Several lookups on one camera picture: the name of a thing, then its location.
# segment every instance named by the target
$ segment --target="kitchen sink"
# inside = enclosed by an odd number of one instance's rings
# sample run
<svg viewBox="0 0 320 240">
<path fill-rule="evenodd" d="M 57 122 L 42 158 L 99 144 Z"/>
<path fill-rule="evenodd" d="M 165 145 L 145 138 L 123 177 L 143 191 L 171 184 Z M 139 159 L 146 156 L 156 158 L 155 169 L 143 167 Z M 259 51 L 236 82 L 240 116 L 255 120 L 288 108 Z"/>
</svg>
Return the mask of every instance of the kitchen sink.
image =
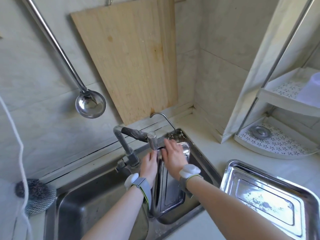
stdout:
<svg viewBox="0 0 320 240">
<path fill-rule="evenodd" d="M 158 145 L 164 146 L 164 138 Z M 190 145 L 190 163 L 201 169 L 203 178 L 219 187 L 221 177 L 201 155 L 192 142 L 184 136 L 179 142 Z M 135 150 L 142 159 L 150 152 L 149 145 Z M 138 172 L 124 168 L 116 172 L 114 161 L 72 181 L 57 190 L 57 200 L 46 211 L 44 240 L 80 240 L 126 192 L 124 182 L 129 174 Z M 160 240 L 188 222 L 204 209 L 195 197 L 186 197 L 183 204 L 158 218 L 150 217 L 148 206 L 143 204 L 133 226 L 130 240 Z"/>
</svg>

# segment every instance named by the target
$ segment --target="corner shelf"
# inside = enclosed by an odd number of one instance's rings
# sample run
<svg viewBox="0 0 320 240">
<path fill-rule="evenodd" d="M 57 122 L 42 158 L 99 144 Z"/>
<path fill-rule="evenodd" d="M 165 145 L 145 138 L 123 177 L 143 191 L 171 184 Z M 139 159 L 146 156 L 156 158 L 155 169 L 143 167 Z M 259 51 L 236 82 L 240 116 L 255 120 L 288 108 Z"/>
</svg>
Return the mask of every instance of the corner shelf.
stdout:
<svg viewBox="0 0 320 240">
<path fill-rule="evenodd" d="M 320 117 L 320 108 L 296 99 L 297 94 L 309 81 L 311 75 L 320 72 L 313 68 L 297 68 L 272 81 L 265 88 L 260 88 L 257 97 L 264 102 L 290 110 L 295 113 Z"/>
<path fill-rule="evenodd" d="M 252 136 L 250 128 L 262 125 L 268 128 L 272 137 L 260 140 Z M 299 159 L 317 153 L 317 144 L 273 117 L 264 117 L 242 129 L 234 136 L 242 146 L 267 157 L 278 159 Z"/>
</svg>

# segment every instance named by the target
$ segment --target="hand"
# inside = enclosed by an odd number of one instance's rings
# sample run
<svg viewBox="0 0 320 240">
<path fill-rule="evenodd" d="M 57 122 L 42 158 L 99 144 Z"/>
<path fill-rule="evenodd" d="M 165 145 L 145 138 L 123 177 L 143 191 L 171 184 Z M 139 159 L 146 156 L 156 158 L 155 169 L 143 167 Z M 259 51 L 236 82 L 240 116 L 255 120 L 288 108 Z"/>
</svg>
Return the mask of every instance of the hand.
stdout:
<svg viewBox="0 0 320 240">
<path fill-rule="evenodd" d="M 184 165 L 188 164 L 186 156 L 183 154 L 181 145 L 178 145 L 175 140 L 164 140 L 165 149 L 161 149 L 164 165 L 170 175 L 179 181 L 180 170 Z"/>
<path fill-rule="evenodd" d="M 144 156 L 140 168 L 140 177 L 146 178 L 150 188 L 153 186 L 153 181 L 157 175 L 157 151 L 152 151 Z"/>
</svg>

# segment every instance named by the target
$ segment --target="wooden cutting board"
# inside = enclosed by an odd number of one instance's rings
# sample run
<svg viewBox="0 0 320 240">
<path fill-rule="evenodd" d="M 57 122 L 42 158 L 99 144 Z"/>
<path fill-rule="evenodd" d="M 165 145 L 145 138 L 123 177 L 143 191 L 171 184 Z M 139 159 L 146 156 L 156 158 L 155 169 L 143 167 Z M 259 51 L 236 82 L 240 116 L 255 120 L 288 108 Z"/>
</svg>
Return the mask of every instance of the wooden cutting board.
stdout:
<svg viewBox="0 0 320 240">
<path fill-rule="evenodd" d="M 174 0 L 71 14 L 125 125 L 178 102 Z"/>
</svg>

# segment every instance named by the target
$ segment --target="white countertop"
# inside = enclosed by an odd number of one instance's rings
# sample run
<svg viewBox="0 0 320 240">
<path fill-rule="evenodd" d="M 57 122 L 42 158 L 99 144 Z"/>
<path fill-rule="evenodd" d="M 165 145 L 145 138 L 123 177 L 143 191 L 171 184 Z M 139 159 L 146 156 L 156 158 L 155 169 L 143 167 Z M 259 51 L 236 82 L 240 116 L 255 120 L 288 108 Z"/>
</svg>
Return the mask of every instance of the white countertop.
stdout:
<svg viewBox="0 0 320 240">
<path fill-rule="evenodd" d="M 199 151 L 212 163 L 217 172 L 223 176 L 227 161 L 231 159 L 241 160 L 262 170 L 265 170 L 271 174 L 282 177 L 286 180 L 292 181 L 299 185 L 305 186 L 312 190 L 320 197 L 320 156 L 317 154 L 308 156 L 301 160 L 281 160 L 262 156 L 255 152 L 252 152 L 245 147 L 230 138 L 223 144 L 219 144 L 216 139 L 211 135 L 208 129 L 203 127 L 202 123 L 198 121 L 195 115 L 190 114 L 186 117 L 178 119 L 174 122 L 177 128 L 181 128 L 189 139 L 195 144 Z M 170 131 L 169 126 L 157 130 L 157 135 Z M 132 142 L 135 148 L 138 147 L 140 142 Z M 65 184 L 65 180 L 69 181 L 80 177 L 92 171 L 97 165 L 106 164 L 111 159 L 118 157 L 117 152 L 121 152 L 120 149 L 115 150 L 101 158 L 96 159 L 86 165 L 83 165 L 79 169 L 75 169 L 68 173 L 68 176 L 60 177 L 55 180 L 53 184 L 56 187 Z M 34 240 L 43 239 L 43 227 L 44 227 L 44 213 L 38 214 L 30 219 Z M 200 213 L 188 223 L 180 227 L 177 231 L 171 234 L 168 240 L 194 240 L 194 239 L 216 239 L 224 240 L 225 238 L 218 230 L 217 226 L 211 220 L 206 211 Z"/>
</svg>

